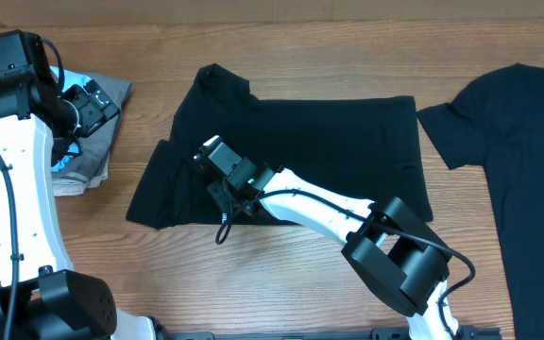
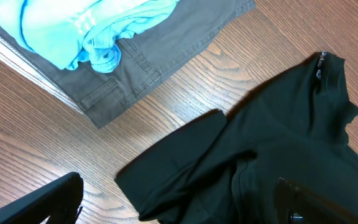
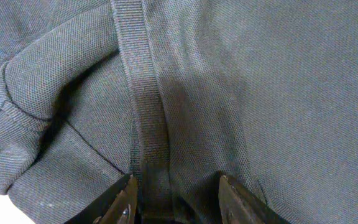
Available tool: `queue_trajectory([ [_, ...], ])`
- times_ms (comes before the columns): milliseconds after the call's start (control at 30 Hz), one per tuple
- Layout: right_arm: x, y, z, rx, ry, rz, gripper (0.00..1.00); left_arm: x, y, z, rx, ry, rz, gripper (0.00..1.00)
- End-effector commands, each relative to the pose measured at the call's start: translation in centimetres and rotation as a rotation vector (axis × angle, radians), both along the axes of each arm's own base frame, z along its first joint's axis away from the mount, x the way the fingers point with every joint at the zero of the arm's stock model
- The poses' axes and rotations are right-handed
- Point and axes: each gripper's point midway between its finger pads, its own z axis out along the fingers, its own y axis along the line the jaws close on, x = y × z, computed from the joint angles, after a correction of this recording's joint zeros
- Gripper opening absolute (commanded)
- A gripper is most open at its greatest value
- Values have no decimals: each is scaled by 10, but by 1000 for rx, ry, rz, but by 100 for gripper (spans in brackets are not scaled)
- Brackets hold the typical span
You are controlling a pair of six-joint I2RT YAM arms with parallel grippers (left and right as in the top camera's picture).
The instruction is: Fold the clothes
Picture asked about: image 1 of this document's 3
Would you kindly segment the black polo shirt Sydrogen logo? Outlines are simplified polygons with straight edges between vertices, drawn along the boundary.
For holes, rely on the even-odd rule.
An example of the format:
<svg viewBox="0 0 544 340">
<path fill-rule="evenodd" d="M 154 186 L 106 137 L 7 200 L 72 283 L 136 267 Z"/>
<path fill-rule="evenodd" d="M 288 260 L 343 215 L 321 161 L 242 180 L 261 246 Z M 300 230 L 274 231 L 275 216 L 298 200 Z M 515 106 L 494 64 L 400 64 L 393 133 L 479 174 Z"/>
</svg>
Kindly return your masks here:
<svg viewBox="0 0 544 340">
<path fill-rule="evenodd" d="M 248 80 L 218 64 L 201 68 L 158 142 L 126 219 L 160 230 L 218 225 L 207 191 L 212 175 L 194 156 L 212 136 L 238 155 L 343 196 L 384 204 L 397 196 L 425 222 L 434 219 L 421 162 L 412 96 L 354 100 L 262 100 Z"/>
</svg>

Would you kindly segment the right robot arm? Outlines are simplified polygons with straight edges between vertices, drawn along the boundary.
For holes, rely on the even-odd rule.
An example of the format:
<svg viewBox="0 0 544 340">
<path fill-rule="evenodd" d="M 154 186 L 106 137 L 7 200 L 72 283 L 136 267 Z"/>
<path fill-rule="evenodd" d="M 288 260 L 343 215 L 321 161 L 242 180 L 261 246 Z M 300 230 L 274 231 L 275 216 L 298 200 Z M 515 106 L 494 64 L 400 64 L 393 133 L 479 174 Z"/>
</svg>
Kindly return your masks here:
<svg viewBox="0 0 544 340">
<path fill-rule="evenodd" d="M 267 214 L 314 230 L 341 246 L 369 291 L 404 315 L 412 339 L 457 339 L 462 331 L 447 301 L 449 262 L 456 257 L 424 222 L 395 197 L 382 209 L 368 199 L 315 186 L 289 169 L 249 161 L 214 168 L 207 190 L 222 211 L 216 242 L 226 241 L 240 213 Z"/>
</svg>

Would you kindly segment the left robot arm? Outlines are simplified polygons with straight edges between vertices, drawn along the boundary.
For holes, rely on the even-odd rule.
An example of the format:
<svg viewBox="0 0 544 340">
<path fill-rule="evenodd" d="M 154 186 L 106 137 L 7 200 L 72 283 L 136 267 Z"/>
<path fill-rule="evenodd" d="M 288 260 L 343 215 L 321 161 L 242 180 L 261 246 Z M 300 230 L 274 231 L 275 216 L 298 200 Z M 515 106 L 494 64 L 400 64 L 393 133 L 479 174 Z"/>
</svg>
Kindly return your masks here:
<svg viewBox="0 0 544 340">
<path fill-rule="evenodd" d="M 75 271 L 54 198 L 58 140 L 107 142 L 129 89 L 105 76 L 0 74 L 0 339 L 165 336 L 153 317 L 118 309 L 103 280 Z"/>
</svg>

